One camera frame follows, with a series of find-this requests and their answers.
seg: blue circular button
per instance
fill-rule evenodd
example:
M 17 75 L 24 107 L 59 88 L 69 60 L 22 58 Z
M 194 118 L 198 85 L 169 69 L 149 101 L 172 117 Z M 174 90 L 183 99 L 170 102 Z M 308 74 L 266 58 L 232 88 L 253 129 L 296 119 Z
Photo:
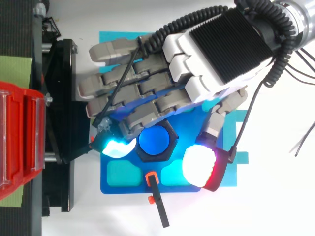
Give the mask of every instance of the blue circular button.
M 139 135 L 139 145 L 148 155 L 159 155 L 169 145 L 169 134 L 159 125 L 146 128 Z

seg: black hexagonal nut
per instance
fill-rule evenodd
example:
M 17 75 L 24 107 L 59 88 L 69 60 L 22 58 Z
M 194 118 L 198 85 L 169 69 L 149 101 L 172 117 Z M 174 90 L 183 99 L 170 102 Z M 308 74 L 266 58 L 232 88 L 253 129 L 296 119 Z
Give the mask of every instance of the black hexagonal nut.
M 135 151 L 142 162 L 160 162 L 160 161 L 168 161 L 171 155 L 173 154 L 173 151 L 176 147 L 177 141 L 178 141 L 178 135 L 171 126 L 171 124 L 168 122 L 168 120 L 163 120 L 156 125 L 162 126 L 166 129 L 169 135 L 169 144 L 167 149 L 158 155 L 149 155 L 147 154 L 140 146 L 139 144 L 139 137 L 137 138 L 137 144 L 135 147 Z

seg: robot finger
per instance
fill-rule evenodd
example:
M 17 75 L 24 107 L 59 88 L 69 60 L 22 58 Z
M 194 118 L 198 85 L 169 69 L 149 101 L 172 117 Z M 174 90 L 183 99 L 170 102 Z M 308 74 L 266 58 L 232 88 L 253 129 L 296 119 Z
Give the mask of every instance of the robot finger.
M 114 67 L 106 73 L 97 73 L 80 82 L 79 94 L 83 98 L 94 98 L 113 91 L 118 84 L 126 65 Z M 149 78 L 151 75 L 168 70 L 168 64 L 162 54 L 152 55 L 136 62 L 129 70 L 123 86 Z
M 135 107 L 140 106 L 148 101 L 156 99 L 170 92 L 173 89 L 180 89 L 184 85 L 174 84 L 169 77 L 168 72 L 162 72 L 150 76 L 146 80 L 124 86 L 120 88 L 112 106 L 109 107 L 105 115 L 115 113 L 129 113 Z M 110 94 L 97 97 L 87 105 L 88 117 L 95 117 L 102 111 L 107 104 Z
M 184 88 L 137 107 L 119 127 L 127 140 L 137 137 L 144 128 L 149 128 L 165 118 L 199 106 L 193 103 Z
M 142 37 L 143 40 L 149 38 L 149 35 Z M 137 40 L 127 40 L 120 38 L 114 41 L 96 44 L 89 50 L 90 57 L 94 62 L 104 62 L 106 66 L 127 64 L 131 53 L 138 47 Z

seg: white table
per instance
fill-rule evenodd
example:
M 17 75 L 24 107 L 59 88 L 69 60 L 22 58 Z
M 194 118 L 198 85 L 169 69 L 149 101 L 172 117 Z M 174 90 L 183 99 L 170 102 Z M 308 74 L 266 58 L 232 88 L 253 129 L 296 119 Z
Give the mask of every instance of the white table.
M 220 1 L 224 3 L 233 6 L 232 0 Z M 100 31 L 155 31 L 216 4 L 214 0 L 51 0 L 50 15 L 63 38 L 73 39 L 79 47 L 80 80 L 98 71 L 88 50 L 99 42 Z M 307 49 L 315 52 L 311 45 Z M 312 74 L 296 55 L 291 64 Z M 250 96 L 259 81 L 249 85 Z M 239 143 L 238 151 L 249 152 L 249 164 L 238 166 L 238 186 L 215 193 L 162 194 L 171 225 L 166 229 L 157 208 L 148 203 L 148 194 L 101 193 L 100 157 L 91 151 L 76 160 L 73 210 L 61 213 L 60 208 L 51 208 L 51 216 L 42 221 L 43 236 L 313 236 L 315 131 L 297 158 L 289 151 L 315 120 L 314 101 L 315 86 L 287 74 L 272 89 L 263 87 Z M 240 109 L 246 110 L 249 102 Z

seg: led light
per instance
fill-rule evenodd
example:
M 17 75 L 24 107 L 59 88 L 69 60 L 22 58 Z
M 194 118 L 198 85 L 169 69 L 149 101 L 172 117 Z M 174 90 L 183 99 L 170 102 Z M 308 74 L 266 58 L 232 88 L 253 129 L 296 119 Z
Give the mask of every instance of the led light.
M 183 158 L 183 173 L 186 180 L 197 187 L 207 183 L 216 162 L 215 153 L 202 145 L 193 145 L 186 149 Z
M 137 140 L 133 139 L 129 144 L 119 143 L 111 140 L 107 143 L 103 154 L 112 158 L 122 158 L 128 155 L 136 146 Z

